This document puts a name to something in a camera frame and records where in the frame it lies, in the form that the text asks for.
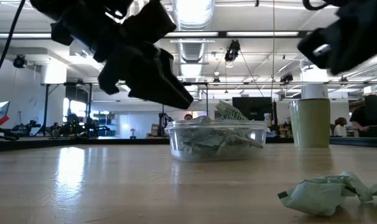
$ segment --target red object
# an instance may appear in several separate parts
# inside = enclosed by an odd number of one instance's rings
[[[0,119],[0,125],[6,123],[6,121],[9,121],[9,117],[7,115],[3,116],[1,119]]]

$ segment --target table surface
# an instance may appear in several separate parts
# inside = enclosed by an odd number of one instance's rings
[[[332,217],[277,194],[315,175],[377,182],[377,148],[269,144],[253,161],[187,163],[168,146],[74,146],[0,153],[0,223],[377,223],[377,198]]]

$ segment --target air duct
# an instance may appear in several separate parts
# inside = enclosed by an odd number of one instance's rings
[[[179,31],[209,30],[212,24],[215,0],[173,0],[173,12]],[[204,62],[206,44],[181,43],[179,44],[179,57],[183,63],[180,72],[185,77],[199,77]]]

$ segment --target plastic bowl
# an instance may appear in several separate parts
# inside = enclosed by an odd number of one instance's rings
[[[173,121],[166,131],[172,155],[181,161],[253,159],[266,143],[266,122]]]

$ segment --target black cable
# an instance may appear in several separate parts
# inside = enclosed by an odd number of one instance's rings
[[[19,8],[17,9],[16,15],[14,16],[12,26],[10,27],[10,31],[9,31],[9,37],[6,40],[6,45],[4,46],[3,53],[0,58],[0,71],[2,68],[3,61],[6,58],[7,51],[9,50],[9,47],[10,47],[10,42],[13,38],[14,29],[16,28],[17,21],[19,20],[20,13],[25,3],[26,3],[26,0],[21,0]]]
[[[0,128],[0,133],[4,133],[4,136],[0,136],[0,139],[5,139],[8,141],[16,141],[20,139],[18,135],[13,134],[10,131],[6,131],[5,129],[2,129],[2,128]]]
[[[302,3],[303,3],[303,6],[307,10],[310,10],[310,11],[318,11],[318,10],[323,9],[323,8],[325,8],[329,5],[329,3],[326,2],[321,6],[312,6],[311,3],[310,3],[310,0],[302,0]]]

